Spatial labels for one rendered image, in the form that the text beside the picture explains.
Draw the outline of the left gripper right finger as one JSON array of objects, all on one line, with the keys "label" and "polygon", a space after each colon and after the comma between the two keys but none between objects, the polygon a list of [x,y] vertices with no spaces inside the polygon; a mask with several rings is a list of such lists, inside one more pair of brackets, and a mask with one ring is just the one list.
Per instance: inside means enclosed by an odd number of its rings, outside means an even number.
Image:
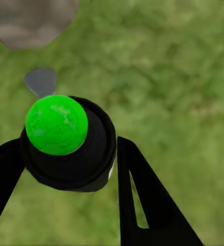
[{"label": "left gripper right finger", "polygon": [[[119,136],[116,152],[120,246],[203,246],[137,145]],[[133,176],[148,229],[137,224],[130,175]]]}]

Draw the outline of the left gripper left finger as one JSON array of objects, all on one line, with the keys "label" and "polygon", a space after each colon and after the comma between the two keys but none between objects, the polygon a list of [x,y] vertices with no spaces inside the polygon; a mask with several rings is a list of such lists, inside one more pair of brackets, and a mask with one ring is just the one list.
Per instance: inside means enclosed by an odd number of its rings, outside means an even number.
[{"label": "left gripper left finger", "polygon": [[20,152],[21,138],[0,146],[0,216],[22,175],[24,165]]}]

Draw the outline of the pesticide atomizer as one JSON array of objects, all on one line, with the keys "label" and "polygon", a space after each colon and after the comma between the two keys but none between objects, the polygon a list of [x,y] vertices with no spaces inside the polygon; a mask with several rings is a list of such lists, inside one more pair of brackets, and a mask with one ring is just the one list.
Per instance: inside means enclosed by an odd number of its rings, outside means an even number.
[{"label": "pesticide atomizer", "polygon": [[23,82],[39,99],[20,135],[26,169],[39,183],[62,191],[104,188],[117,158],[109,115],[88,99],[55,95],[56,73],[51,68],[34,68]]}]

